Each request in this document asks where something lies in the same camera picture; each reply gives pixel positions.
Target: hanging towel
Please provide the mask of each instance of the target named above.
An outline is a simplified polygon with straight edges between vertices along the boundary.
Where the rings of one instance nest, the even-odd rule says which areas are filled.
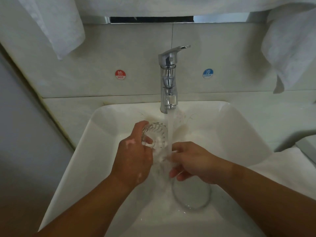
[[[316,56],[316,0],[20,0],[59,58],[84,40],[79,17],[195,16],[273,9],[262,52],[277,73],[274,93],[290,89]]]
[[[249,168],[316,200],[316,167],[297,147],[273,153]]]
[[[57,58],[62,59],[85,39],[74,0],[19,0],[46,35]]]

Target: forearm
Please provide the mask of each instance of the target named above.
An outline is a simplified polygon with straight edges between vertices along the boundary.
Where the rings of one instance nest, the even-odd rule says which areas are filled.
[[[228,163],[222,187],[268,236],[314,236],[316,201],[248,168]]]
[[[35,236],[103,237],[131,191],[110,175]]]

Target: hot water sticker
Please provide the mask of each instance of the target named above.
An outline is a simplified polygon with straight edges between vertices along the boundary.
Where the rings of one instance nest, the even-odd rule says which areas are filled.
[[[116,76],[116,78],[119,79],[119,80],[124,80],[124,79],[126,78],[126,73],[125,73],[125,71],[117,70],[117,71],[115,72],[115,76]]]
[[[204,78],[211,78],[211,76],[214,74],[214,71],[212,69],[206,69],[203,72],[203,77]]]

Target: faucet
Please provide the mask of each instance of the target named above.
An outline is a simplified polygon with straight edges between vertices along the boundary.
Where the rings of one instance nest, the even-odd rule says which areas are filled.
[[[167,109],[175,109],[178,104],[176,85],[177,53],[191,47],[178,46],[158,55],[161,76],[161,105],[160,111],[167,114]]]

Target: red and white sticker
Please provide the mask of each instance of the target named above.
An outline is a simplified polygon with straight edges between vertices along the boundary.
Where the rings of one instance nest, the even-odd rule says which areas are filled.
[[[124,80],[124,79],[126,78],[126,73],[125,73],[125,71],[117,70],[117,71],[115,72],[115,76],[116,76],[116,78],[119,79],[119,80]]]

